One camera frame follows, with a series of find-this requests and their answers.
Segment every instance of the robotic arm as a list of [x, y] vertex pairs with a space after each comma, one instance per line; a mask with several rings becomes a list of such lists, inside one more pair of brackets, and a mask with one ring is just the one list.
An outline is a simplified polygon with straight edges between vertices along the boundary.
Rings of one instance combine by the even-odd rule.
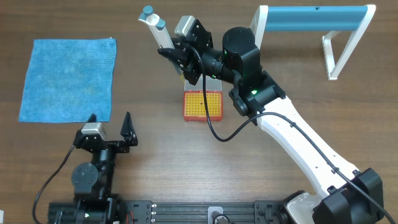
[[[234, 87], [229, 96], [239, 114], [256, 118], [252, 122], [278, 141], [315, 189], [316, 195], [301, 192], [289, 198], [283, 207], [287, 214], [286, 222], [281, 218], [281, 223], [365, 224], [376, 223], [383, 218], [384, 212], [355, 189], [358, 186], [383, 207], [381, 178], [370, 168], [360, 172], [301, 118], [285, 91], [262, 70], [260, 50], [255, 45], [251, 29], [235, 27], [228, 30], [223, 36], [222, 50], [213, 48], [211, 33], [193, 16], [183, 16], [175, 34], [177, 38], [171, 39], [174, 47], [160, 48], [158, 53], [179, 67], [192, 85], [202, 74], [232, 83]], [[282, 116], [259, 116], [269, 112]], [[285, 122], [283, 117], [293, 123]], [[297, 127], [312, 139], [320, 151]], [[356, 186], [348, 184], [336, 171]]]

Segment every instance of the blue bar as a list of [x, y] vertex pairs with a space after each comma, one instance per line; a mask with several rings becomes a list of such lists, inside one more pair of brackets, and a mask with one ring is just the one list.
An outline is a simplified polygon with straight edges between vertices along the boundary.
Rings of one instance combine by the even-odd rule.
[[270, 6], [266, 31], [356, 30], [367, 6]]

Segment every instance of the wooden surface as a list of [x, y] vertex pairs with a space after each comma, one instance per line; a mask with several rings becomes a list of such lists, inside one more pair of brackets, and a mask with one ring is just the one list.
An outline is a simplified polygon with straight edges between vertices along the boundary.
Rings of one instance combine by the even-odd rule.
[[[146, 4], [173, 31], [183, 15], [194, 15], [213, 34], [215, 47], [228, 29], [248, 26], [260, 4], [270, 6], [363, 5], [371, 1], [22, 1], [0, 2], [0, 209], [8, 223], [33, 223], [36, 193], [59, 166], [81, 124], [18, 123], [34, 39], [115, 38], [109, 138], [118, 138], [126, 111], [139, 146], [118, 156], [113, 192], [125, 199], [157, 202], [252, 202], [278, 200], [297, 190], [313, 192], [301, 170], [266, 133], [249, 125], [232, 141], [218, 142], [205, 123], [183, 120], [183, 85], [157, 54], [148, 27], [137, 21]], [[308, 124], [361, 170], [382, 177], [385, 207], [398, 220], [398, 2], [374, 1], [376, 14], [339, 80], [328, 81], [324, 32], [264, 35], [261, 63], [287, 92]], [[348, 34], [334, 39], [335, 55]], [[240, 117], [224, 87], [221, 136]], [[91, 159], [75, 150], [45, 189], [37, 215], [46, 221], [50, 201], [73, 198], [71, 172]]]

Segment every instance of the blue cloth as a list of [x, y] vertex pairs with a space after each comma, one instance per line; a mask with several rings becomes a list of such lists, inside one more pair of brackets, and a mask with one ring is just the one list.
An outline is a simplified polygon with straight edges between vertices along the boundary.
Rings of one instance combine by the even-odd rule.
[[19, 121], [109, 121], [116, 40], [35, 40]]

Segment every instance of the brown tabletop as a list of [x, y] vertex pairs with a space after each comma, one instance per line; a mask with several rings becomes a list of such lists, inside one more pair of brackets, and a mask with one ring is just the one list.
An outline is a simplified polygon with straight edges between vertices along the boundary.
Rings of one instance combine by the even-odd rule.
[[[384, 184], [385, 207], [398, 219], [398, 2], [374, 1], [376, 14], [337, 81], [328, 81], [325, 32], [265, 33], [261, 64], [292, 99], [307, 123], [361, 170], [372, 167]], [[118, 138], [126, 111], [139, 145], [119, 155], [113, 192], [128, 200], [252, 202], [279, 200], [310, 182], [283, 148], [250, 124], [232, 141], [218, 142], [205, 123], [183, 120], [183, 84], [158, 55], [148, 27], [137, 21], [146, 4], [174, 30], [194, 15], [217, 49], [228, 29], [248, 26], [258, 5], [362, 5], [363, 1], [22, 1], [0, 2], [0, 209], [7, 223], [33, 223], [34, 198], [59, 166], [81, 124], [18, 123], [25, 73], [34, 39], [100, 39], [118, 43], [109, 139]], [[349, 34], [333, 39], [342, 53]], [[246, 118], [224, 88], [229, 135]], [[72, 170], [91, 160], [80, 149], [45, 189], [37, 209], [42, 223], [51, 201], [71, 201]]]

